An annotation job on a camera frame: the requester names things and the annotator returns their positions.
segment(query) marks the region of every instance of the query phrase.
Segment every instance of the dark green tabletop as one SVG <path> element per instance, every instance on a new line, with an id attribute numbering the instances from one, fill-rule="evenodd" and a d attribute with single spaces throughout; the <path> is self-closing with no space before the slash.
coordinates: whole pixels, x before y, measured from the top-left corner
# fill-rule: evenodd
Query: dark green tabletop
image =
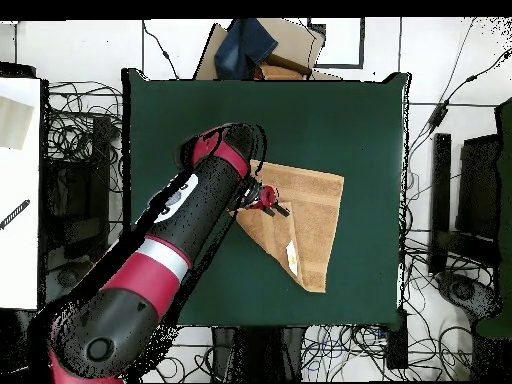
<path id="1" fill-rule="evenodd" d="M 235 223 L 180 324 L 396 322 L 407 75 L 386 83 L 147 81 L 130 70 L 129 80 L 132 222 L 177 173 L 176 144 L 227 122 L 261 125 L 268 162 L 345 178 L 327 293 L 299 287 Z"/>

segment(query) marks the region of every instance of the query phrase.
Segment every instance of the blue cloth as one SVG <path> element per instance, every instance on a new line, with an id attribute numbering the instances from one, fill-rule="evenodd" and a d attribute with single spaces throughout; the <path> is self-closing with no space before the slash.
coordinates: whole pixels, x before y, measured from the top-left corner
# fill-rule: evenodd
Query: blue cloth
<path id="1" fill-rule="evenodd" d="M 237 19 L 215 54 L 217 77 L 221 80 L 242 80 L 277 47 L 277 41 L 256 18 Z"/>

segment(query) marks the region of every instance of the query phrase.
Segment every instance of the white floor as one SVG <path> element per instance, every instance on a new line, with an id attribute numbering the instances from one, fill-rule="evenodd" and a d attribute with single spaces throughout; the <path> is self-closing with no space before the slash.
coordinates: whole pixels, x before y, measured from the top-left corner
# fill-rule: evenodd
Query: white floor
<path id="1" fill-rule="evenodd" d="M 146 21 L 147 28 L 161 41 L 169 53 L 180 78 L 191 78 L 204 48 L 211 20 L 158 20 Z M 227 27 L 229 20 L 219 20 Z M 362 70 L 330 70 L 329 73 L 351 80 L 382 81 L 391 72 L 401 71 L 412 74 L 409 94 L 409 134 L 414 140 L 421 132 L 435 104 L 439 102 L 454 67 L 457 52 L 467 33 L 470 18 L 366 18 L 365 62 Z M 489 67 L 498 56 L 511 47 L 512 34 L 507 19 L 477 18 L 460 55 L 447 93 L 450 93 L 470 75 Z M 343 48 L 345 40 L 339 40 Z M 50 82 L 59 81 L 98 81 L 122 90 L 120 69 L 135 67 L 142 69 L 150 79 L 172 78 L 169 63 L 162 56 L 158 46 L 148 36 L 143 37 L 141 21 L 67 21 L 67 22 L 22 22 L 17 28 L 17 47 L 14 46 L 14 27 L 0 25 L 0 61 L 14 61 L 29 64 L 37 69 L 38 76 Z M 452 135 L 452 174 L 460 170 L 460 149 L 464 140 L 496 132 L 494 107 L 512 96 L 512 59 L 504 62 L 476 81 L 466 84 L 451 99 L 449 112 L 436 132 Z M 108 106 L 112 99 L 93 99 L 91 102 Z M 412 196 L 430 184 L 431 139 L 415 153 L 412 171 L 419 175 L 419 182 L 408 193 Z M 456 179 L 453 181 L 452 225 L 456 215 Z M 111 219 L 119 216 L 119 203 L 112 204 Z M 420 195 L 411 203 L 414 215 L 413 228 L 427 229 L 429 193 Z M 426 242 L 426 234 L 411 236 L 419 242 Z M 418 280 L 422 288 L 425 281 Z M 411 288 L 411 304 L 421 312 L 428 322 L 434 339 L 444 329 L 468 323 L 462 312 L 441 299 L 431 286 L 418 290 Z M 439 367 L 438 356 L 431 353 L 437 350 L 431 342 L 415 343 L 427 337 L 427 328 L 421 317 L 411 307 L 406 307 L 413 316 L 409 317 L 410 362 L 426 361 L 421 366 Z M 337 340 L 339 328 L 310 328 L 304 345 L 304 361 L 311 356 L 311 343 L 328 350 L 330 343 L 325 332 L 332 333 Z M 443 338 L 452 351 L 471 351 L 471 340 L 467 334 L 453 330 Z M 208 328 L 185 328 L 180 332 L 176 344 L 200 345 L 200 347 L 174 347 L 171 356 L 179 358 L 185 372 L 196 368 L 195 355 L 203 355 L 211 344 Z M 305 380 L 341 381 L 343 366 L 344 381 L 381 380 L 383 377 L 368 357 L 351 357 L 345 362 L 346 353 L 331 353 L 323 359 L 313 358 L 304 370 Z M 382 360 L 377 360 L 382 367 Z M 435 380 L 437 373 L 430 368 L 416 366 L 406 372 L 408 378 L 417 378 L 416 372 L 424 380 Z M 184 371 L 181 365 L 170 359 L 160 365 L 161 372 L 173 376 L 169 381 L 179 381 Z M 386 375 L 396 379 L 389 371 Z M 467 378 L 464 370 L 452 373 L 455 379 Z M 161 381 L 156 373 L 150 373 L 147 381 Z M 201 370 L 192 373 L 186 381 L 208 381 Z"/>

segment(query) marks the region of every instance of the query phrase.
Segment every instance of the brown towel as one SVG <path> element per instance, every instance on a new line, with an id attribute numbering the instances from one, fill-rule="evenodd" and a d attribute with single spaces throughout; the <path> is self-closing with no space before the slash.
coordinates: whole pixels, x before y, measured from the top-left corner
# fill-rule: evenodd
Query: brown towel
<path id="1" fill-rule="evenodd" d="M 251 169 L 257 166 L 257 161 L 251 161 Z M 290 215 L 276 213 L 270 217 L 258 210 L 241 210 L 237 222 L 296 283 L 307 291 L 325 293 L 343 177 L 264 163 L 256 179 L 277 189 L 279 203 Z M 297 275 L 287 252 L 290 242 L 295 249 Z"/>
<path id="2" fill-rule="evenodd" d="M 280 66 L 267 65 L 265 62 L 260 64 L 259 68 L 263 74 L 263 78 L 267 81 L 272 80 L 301 80 L 302 75 L 291 69 L 281 68 Z"/>

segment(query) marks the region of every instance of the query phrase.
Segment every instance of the towel label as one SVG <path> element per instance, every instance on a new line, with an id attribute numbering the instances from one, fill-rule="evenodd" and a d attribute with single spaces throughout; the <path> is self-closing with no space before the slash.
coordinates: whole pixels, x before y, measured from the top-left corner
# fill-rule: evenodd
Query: towel label
<path id="1" fill-rule="evenodd" d="M 293 245 L 293 240 L 288 243 L 288 246 L 286 246 L 286 253 L 288 255 L 288 266 L 290 267 L 290 270 L 295 274 L 297 277 L 298 271 L 298 265 L 297 265 L 297 254 L 295 252 L 295 246 Z"/>

